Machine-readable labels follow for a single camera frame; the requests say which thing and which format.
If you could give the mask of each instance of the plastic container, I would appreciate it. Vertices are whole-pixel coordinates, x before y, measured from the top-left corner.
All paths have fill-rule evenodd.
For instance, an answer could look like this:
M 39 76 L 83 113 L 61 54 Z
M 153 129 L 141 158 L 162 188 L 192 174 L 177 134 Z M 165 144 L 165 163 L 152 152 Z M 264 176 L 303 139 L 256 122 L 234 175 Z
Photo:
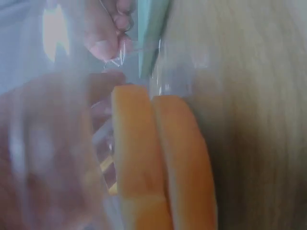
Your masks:
M 197 69 L 204 68 L 177 41 L 135 41 L 133 49 L 123 43 L 117 58 L 108 62 L 94 58 L 83 42 L 85 3 L 33 0 L 27 6 L 11 87 L 18 88 L 13 93 L 9 128 L 10 158 L 25 229 L 123 229 L 113 196 L 116 171 L 110 97 L 104 94 L 89 104 L 90 74 L 107 72 L 118 77 L 113 70 L 122 71 L 126 82 L 118 84 L 146 85 L 151 97 L 186 97 L 193 91 Z M 170 46 L 179 48 L 181 58 L 168 61 Z M 153 51 L 160 52 L 153 73 L 140 80 L 139 55 Z

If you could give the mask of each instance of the fingernail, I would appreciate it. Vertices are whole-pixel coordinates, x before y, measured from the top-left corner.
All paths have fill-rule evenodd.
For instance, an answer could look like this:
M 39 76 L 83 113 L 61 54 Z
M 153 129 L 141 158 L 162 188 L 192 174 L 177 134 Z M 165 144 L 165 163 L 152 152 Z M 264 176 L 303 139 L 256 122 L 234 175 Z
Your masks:
M 107 40 L 96 42 L 90 51 L 100 60 L 110 60 L 115 54 L 114 49 Z
M 114 23 L 116 27 L 121 31 L 127 31 L 131 27 L 129 18 L 126 15 L 116 15 L 114 17 Z
M 130 1 L 119 1 L 117 3 L 117 10 L 121 13 L 128 13 L 131 10 Z

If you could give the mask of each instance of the finger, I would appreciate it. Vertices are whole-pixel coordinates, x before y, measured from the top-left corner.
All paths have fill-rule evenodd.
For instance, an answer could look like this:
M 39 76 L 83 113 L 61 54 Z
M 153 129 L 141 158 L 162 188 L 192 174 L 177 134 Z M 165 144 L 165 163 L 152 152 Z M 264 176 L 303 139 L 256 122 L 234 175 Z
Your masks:
M 161 148 L 146 90 L 119 86 L 112 93 L 118 196 L 127 230 L 171 230 Z
M 89 102 L 93 105 L 108 97 L 117 85 L 124 84 L 125 75 L 119 71 L 94 73 L 89 76 Z
M 115 0 L 102 0 L 105 9 L 112 17 L 115 26 L 121 31 L 127 31 L 130 28 L 130 17 L 126 14 L 118 12 Z
M 96 58 L 109 60 L 116 56 L 117 29 L 99 0 L 86 1 L 85 28 L 85 46 Z
M 166 161 L 174 229 L 214 230 L 213 176 L 196 120 L 176 96 L 155 97 L 153 106 Z
M 119 12 L 127 13 L 134 10 L 134 0 L 118 0 L 117 9 Z

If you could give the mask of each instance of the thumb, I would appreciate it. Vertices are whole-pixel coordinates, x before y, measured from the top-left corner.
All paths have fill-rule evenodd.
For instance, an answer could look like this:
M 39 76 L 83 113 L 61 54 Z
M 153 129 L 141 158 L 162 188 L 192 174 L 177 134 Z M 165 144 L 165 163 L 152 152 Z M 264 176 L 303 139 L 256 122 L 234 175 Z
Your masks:
M 100 0 L 48 0 L 60 4 L 74 32 L 83 37 L 86 48 L 98 59 L 109 60 L 118 52 L 114 22 Z
M 85 3 L 85 46 L 100 60 L 114 58 L 118 36 L 113 20 L 99 0 Z

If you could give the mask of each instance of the plastic bag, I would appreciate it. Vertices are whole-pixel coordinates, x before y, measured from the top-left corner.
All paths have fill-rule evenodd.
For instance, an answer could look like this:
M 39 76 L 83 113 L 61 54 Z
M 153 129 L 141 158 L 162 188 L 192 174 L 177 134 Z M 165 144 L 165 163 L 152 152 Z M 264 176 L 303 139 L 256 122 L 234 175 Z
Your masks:
M 30 230 L 123 229 L 114 196 L 110 97 L 88 111 L 89 74 L 116 69 L 126 83 L 147 86 L 151 97 L 186 97 L 197 69 L 206 67 L 196 65 L 182 41 L 135 41 L 132 50 L 123 44 L 117 58 L 100 61 L 83 45 L 85 1 L 61 2 L 31 2 L 14 75 L 14 87 L 22 87 L 13 97 L 10 156 L 23 223 Z M 171 46 L 180 55 L 170 61 Z M 156 51 L 152 75 L 139 79 L 139 55 Z

